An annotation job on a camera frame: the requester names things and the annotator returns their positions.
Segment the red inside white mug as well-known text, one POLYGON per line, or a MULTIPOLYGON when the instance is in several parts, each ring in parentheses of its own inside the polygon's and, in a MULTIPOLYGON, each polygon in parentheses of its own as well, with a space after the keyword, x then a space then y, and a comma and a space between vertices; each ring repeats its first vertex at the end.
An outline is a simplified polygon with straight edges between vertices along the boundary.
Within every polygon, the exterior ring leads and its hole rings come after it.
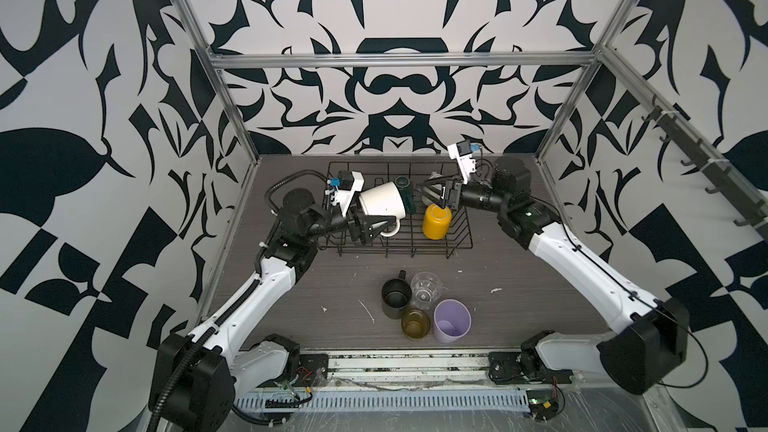
POLYGON ((391 238, 398 234, 401 221, 406 217, 406 209, 401 194, 393 182, 387 182, 372 189, 363 191, 359 195, 359 203, 366 215, 392 216, 395 222, 388 226, 381 235, 391 238))

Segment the yellow mug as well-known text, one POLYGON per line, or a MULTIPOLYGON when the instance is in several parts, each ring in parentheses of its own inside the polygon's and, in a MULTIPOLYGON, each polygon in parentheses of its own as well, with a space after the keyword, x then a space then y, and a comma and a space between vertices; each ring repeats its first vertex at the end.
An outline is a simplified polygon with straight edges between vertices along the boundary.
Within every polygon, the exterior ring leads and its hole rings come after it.
POLYGON ((437 204, 431 204, 427 207, 422 232, 430 240, 442 240, 446 237, 452 222, 452 211, 449 208, 443 208, 437 204))

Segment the green mug cream inside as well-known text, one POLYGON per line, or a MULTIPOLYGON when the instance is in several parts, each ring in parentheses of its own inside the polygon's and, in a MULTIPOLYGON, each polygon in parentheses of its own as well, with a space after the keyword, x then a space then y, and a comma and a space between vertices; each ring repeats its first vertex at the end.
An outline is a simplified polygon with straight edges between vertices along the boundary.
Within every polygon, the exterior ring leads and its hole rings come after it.
POLYGON ((401 197, 406 214, 415 214, 416 204, 414 201, 414 187, 411 179, 408 176, 397 176, 394 180, 394 184, 401 197))

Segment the black mug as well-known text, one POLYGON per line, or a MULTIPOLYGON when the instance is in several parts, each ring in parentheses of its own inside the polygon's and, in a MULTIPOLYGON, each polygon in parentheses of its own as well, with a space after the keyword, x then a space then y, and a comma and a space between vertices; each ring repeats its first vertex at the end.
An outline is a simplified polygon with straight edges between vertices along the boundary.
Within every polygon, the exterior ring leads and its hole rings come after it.
POLYGON ((400 270, 396 278, 386 281, 381 288, 382 311, 393 320, 400 320, 412 300, 412 288, 406 280, 407 272, 400 270))

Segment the purple plastic cup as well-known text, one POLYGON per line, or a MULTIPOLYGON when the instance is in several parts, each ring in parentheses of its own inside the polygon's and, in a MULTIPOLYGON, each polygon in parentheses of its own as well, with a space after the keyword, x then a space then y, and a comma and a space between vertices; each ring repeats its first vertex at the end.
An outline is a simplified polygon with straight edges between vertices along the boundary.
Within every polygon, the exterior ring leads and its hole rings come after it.
POLYGON ((445 299, 433 313, 433 334, 440 343, 452 343, 465 337, 472 326, 469 309, 460 301, 445 299))

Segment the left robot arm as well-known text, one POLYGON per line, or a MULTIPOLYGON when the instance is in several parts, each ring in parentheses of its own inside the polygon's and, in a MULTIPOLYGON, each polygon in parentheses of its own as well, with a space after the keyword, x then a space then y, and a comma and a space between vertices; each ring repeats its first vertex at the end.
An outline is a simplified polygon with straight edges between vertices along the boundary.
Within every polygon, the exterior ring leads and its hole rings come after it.
POLYGON ((174 333, 159 346, 148 399, 146 426, 167 421, 184 431, 216 431, 241 396, 265 382, 290 379, 299 348, 270 336, 249 352, 246 339, 277 301, 309 270, 322 236, 344 231, 369 244, 397 227, 394 212, 371 212, 357 194, 330 209, 304 188, 289 191, 257 254, 255 270, 223 306, 185 335, 174 333))

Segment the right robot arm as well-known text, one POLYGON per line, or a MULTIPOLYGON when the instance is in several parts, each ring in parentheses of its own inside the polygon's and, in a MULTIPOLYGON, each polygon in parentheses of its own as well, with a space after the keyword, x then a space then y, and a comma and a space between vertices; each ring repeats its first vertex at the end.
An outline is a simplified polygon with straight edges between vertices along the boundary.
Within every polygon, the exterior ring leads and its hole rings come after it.
POLYGON ((553 207, 532 196, 531 172, 522 160, 496 159, 485 181, 461 172, 416 188, 442 208, 494 214, 508 237, 557 271, 606 322, 604 334, 543 331, 531 337, 520 348, 523 377, 537 381, 548 372, 581 371, 642 395, 685 361, 690 321, 685 306, 656 298, 580 242, 553 207))

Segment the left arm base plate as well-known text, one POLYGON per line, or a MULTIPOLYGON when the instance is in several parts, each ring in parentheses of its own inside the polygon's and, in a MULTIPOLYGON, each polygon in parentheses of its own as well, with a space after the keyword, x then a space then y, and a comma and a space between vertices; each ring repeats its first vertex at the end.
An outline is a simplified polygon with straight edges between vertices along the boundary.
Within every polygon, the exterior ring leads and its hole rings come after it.
POLYGON ((284 371, 273 379, 268 379, 257 385, 257 388, 281 387, 312 387, 327 379, 329 355, 326 353, 300 353, 291 356, 284 371))

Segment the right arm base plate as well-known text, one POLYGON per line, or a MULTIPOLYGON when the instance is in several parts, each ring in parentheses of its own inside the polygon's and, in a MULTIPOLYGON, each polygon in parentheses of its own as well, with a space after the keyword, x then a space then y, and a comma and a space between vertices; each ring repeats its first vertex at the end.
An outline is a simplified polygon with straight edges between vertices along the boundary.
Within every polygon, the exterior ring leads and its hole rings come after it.
POLYGON ((571 384, 571 369, 552 370, 531 351, 492 351, 488 378, 496 385, 571 384))

